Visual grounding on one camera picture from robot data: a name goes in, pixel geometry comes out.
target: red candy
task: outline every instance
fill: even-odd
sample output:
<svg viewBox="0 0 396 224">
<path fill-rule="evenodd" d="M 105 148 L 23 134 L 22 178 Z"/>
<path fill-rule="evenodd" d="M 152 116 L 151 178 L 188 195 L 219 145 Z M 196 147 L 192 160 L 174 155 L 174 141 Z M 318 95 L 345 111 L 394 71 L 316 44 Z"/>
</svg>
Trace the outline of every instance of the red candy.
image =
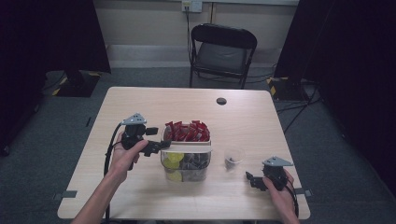
<svg viewBox="0 0 396 224">
<path fill-rule="evenodd" d="M 190 124 L 170 121 L 165 124 L 163 138 L 178 142 L 207 142 L 210 140 L 210 131 L 200 120 L 192 120 Z"/>
</svg>

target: human hand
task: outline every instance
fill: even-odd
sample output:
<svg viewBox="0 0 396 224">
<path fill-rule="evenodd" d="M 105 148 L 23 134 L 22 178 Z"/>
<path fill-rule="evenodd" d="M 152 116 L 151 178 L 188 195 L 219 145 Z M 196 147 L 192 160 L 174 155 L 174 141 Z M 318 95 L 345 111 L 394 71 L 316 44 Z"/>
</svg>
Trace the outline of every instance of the human hand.
<svg viewBox="0 0 396 224">
<path fill-rule="evenodd" d="M 123 132 L 119 133 L 117 138 L 117 144 L 114 146 L 113 157 L 108 170 L 108 173 L 115 175 L 120 182 L 125 181 L 131 163 L 137 163 L 140 157 L 139 152 L 148 144 L 147 140 L 142 140 L 129 150 L 126 150 L 120 142 L 122 134 Z"/>
<path fill-rule="evenodd" d="M 294 182 L 294 178 L 289 174 L 287 170 L 285 170 L 285 173 L 289 180 L 287 186 L 289 187 L 289 189 L 293 189 L 292 183 Z M 300 223 L 299 219 L 294 213 L 293 198 L 291 197 L 288 190 L 286 188 L 283 188 L 281 191 L 277 190 L 273 182 L 268 177 L 263 177 L 262 181 L 270 191 L 271 199 L 274 203 L 277 212 L 280 214 L 283 223 L 285 224 Z"/>
</svg>

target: human arm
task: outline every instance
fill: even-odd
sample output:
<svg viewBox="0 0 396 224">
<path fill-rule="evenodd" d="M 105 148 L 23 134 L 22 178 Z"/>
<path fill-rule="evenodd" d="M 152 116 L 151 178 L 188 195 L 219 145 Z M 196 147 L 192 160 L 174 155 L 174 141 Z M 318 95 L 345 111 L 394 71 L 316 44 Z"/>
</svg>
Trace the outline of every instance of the human arm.
<svg viewBox="0 0 396 224">
<path fill-rule="evenodd" d="M 137 163 L 139 152 L 148 144 L 147 140 L 142 140 L 136 143 L 131 149 L 125 150 L 120 143 L 121 138 L 122 133 L 119 133 L 118 144 L 114 146 L 113 157 L 107 174 L 74 218 L 72 221 L 73 224 L 98 224 L 101 222 L 114 193 L 120 184 L 125 181 L 131 163 Z"/>
<path fill-rule="evenodd" d="M 289 189 L 292 189 L 293 188 L 292 183 L 294 182 L 294 178 L 289 174 L 287 170 L 285 170 L 285 173 L 289 180 L 287 186 L 289 187 Z M 271 199 L 283 223 L 284 224 L 300 223 L 300 220 L 297 218 L 297 216 L 294 213 L 293 199 L 290 193 L 286 190 L 286 188 L 283 188 L 281 191 L 278 191 L 275 188 L 273 182 L 267 177 L 264 177 L 262 181 L 264 181 L 265 186 L 270 191 Z"/>
</svg>

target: black cable on floor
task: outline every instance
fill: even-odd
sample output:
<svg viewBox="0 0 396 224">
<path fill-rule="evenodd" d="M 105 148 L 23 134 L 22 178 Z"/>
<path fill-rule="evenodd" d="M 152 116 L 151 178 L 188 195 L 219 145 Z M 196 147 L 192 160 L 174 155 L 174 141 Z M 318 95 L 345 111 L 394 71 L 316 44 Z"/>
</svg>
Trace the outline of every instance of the black cable on floor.
<svg viewBox="0 0 396 224">
<path fill-rule="evenodd" d="M 315 104 L 315 103 L 317 103 L 317 102 L 320 102 L 321 100 L 322 100 L 321 98 L 318 98 L 316 101 L 309 103 L 309 105 L 313 105 L 313 104 Z M 303 102 L 296 102 L 296 103 L 291 103 L 290 105 L 296 105 L 296 104 L 302 104 L 302 103 L 303 103 Z M 283 113 L 284 111 L 292 110 L 292 109 L 298 109 L 298 108 L 301 108 L 301 107 L 306 106 L 306 104 L 304 104 L 304 105 L 297 105 L 297 106 L 294 106 L 294 107 L 285 108 L 285 107 L 290 106 L 290 105 L 285 105 L 283 109 L 277 110 L 276 113 L 277 113 L 278 115 L 280 115 L 280 114 Z"/>
<path fill-rule="evenodd" d="M 261 76 L 252 76 L 252 77 L 269 77 L 271 76 L 273 73 L 269 73 L 269 74 L 265 74 L 265 75 L 261 75 Z M 203 77 L 202 74 L 200 75 L 200 78 L 206 79 L 206 80 L 211 80 L 211 81 L 217 81 L 217 82 L 223 82 L 223 83 L 238 83 L 238 81 L 224 81 L 224 80 L 219 80 L 219 79 L 224 79 L 227 77 Z M 263 80 L 258 80 L 258 81 L 247 81 L 246 83 L 258 83 L 258 82 L 264 82 L 267 79 L 263 79 Z"/>
<path fill-rule="evenodd" d="M 314 92 L 312 93 L 311 97 L 309 97 L 308 102 L 305 105 L 302 105 L 302 109 L 297 113 L 297 115 L 291 120 L 291 122 L 289 123 L 288 127 L 286 127 L 286 129 L 283 131 L 283 134 L 285 134 L 289 127 L 291 126 L 291 124 L 297 120 L 297 118 L 300 116 L 301 113 L 303 113 L 303 111 L 312 103 L 312 99 L 315 96 L 315 93 L 317 92 L 318 86 L 315 86 Z"/>
</svg>

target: wooden table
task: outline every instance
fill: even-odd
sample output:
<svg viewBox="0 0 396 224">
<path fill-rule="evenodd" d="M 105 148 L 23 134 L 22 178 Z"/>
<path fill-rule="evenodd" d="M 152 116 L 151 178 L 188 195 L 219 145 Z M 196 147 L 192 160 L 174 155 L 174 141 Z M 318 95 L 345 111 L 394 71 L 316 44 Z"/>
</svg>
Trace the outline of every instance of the wooden table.
<svg viewBox="0 0 396 224">
<path fill-rule="evenodd" d="M 218 105 L 223 97 L 226 105 Z M 279 219 L 268 191 L 250 187 L 245 171 L 262 176 L 262 160 L 274 155 L 292 161 L 276 110 L 267 91 L 163 89 L 113 87 L 107 92 L 67 190 L 76 198 L 63 198 L 58 216 L 73 218 L 103 178 L 105 153 L 116 126 L 135 112 L 158 127 L 159 134 L 145 139 L 160 141 L 169 121 L 198 119 L 209 128 L 211 162 L 206 180 L 172 182 L 165 178 L 160 154 L 141 156 L 111 201 L 112 218 L 156 220 Z M 241 147 L 246 157 L 228 172 L 223 152 Z M 301 187 L 294 166 L 286 167 Z M 300 219 L 310 211 L 298 195 Z"/>
</svg>

